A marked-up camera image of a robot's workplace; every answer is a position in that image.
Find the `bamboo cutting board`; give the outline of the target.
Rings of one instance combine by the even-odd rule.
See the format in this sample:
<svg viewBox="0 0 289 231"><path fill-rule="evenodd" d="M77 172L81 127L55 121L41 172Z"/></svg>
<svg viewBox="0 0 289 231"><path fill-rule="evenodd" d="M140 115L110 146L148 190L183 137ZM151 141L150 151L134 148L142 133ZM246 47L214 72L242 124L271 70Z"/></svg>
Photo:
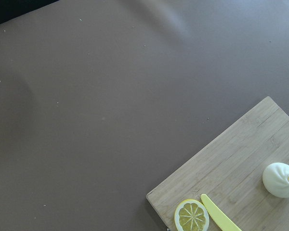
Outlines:
<svg viewBox="0 0 289 231"><path fill-rule="evenodd" d="M146 197L172 231L177 205L203 193L243 231L289 231L289 198L262 181L275 162L289 165L289 116L265 97Z"/></svg>

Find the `yellow plastic knife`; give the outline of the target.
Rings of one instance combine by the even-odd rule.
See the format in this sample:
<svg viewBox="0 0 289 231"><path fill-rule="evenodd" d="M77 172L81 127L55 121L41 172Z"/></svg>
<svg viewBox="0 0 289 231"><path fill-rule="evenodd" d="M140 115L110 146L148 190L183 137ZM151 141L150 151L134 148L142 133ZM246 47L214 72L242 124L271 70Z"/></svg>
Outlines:
<svg viewBox="0 0 289 231"><path fill-rule="evenodd" d="M206 194L200 196L208 214L222 231L242 231Z"/></svg>

